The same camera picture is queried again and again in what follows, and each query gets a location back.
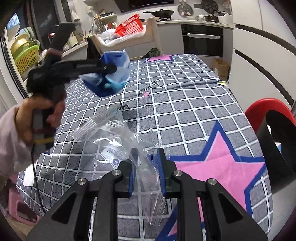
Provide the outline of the pink sleeved left forearm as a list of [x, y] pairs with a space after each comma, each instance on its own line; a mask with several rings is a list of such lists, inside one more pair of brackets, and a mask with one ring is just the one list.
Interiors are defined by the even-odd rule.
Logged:
[[1, 117], [1, 176], [10, 177], [31, 165], [32, 147], [16, 131], [15, 117], [19, 106], [13, 106]]

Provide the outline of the person's left hand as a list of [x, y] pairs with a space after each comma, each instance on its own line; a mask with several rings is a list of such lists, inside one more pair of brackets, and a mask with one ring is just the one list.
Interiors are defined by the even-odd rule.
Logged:
[[50, 125], [50, 130], [57, 128], [61, 124], [61, 118], [65, 110], [66, 92], [62, 94], [61, 101], [54, 104], [51, 100], [40, 95], [33, 95], [26, 98], [20, 105], [15, 115], [15, 125], [18, 137], [26, 144], [33, 144], [33, 111], [35, 109], [53, 108], [54, 112], [46, 119], [46, 123]]

